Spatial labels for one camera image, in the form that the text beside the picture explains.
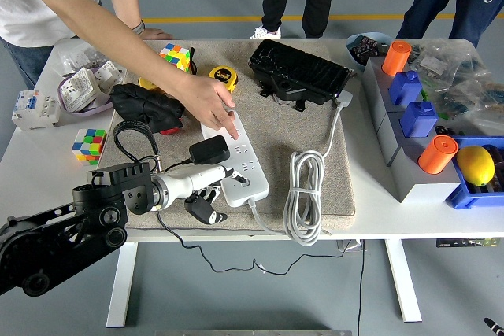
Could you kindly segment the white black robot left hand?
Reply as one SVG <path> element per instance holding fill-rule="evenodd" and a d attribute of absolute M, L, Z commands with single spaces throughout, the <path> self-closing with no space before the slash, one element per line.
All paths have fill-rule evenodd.
<path fill-rule="evenodd" d="M 211 194 L 209 187 L 220 186 L 220 181 L 231 177 L 240 183 L 249 180 L 234 168 L 220 164 L 195 165 L 181 168 L 173 172 L 158 173 L 152 178 L 157 187 L 159 210 L 168 208 L 177 198 L 185 200 L 185 209 L 204 224 L 221 223 L 227 215 L 212 208 L 213 199 L 217 194 Z"/>

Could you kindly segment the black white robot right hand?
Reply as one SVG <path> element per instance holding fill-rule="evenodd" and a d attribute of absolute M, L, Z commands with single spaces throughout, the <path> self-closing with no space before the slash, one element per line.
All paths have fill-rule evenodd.
<path fill-rule="evenodd" d="M 485 317 L 484 322 L 497 336 L 504 336 L 504 328 L 499 326 L 494 320 Z"/>

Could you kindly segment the person's left hand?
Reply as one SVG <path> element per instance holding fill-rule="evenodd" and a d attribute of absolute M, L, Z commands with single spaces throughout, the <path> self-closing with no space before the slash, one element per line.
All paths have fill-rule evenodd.
<path fill-rule="evenodd" d="M 169 34 L 159 28 L 145 28 L 143 32 L 139 34 L 142 40 L 172 40 L 173 35 Z"/>

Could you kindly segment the person's right hand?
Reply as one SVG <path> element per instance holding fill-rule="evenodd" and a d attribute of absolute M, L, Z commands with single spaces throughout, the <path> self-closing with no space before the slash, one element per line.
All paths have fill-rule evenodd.
<path fill-rule="evenodd" d="M 235 107 L 232 95 L 224 84 L 204 76 L 184 75 L 172 95 L 202 124 L 213 130 L 224 128 L 233 139 L 238 138 L 234 124 Z"/>

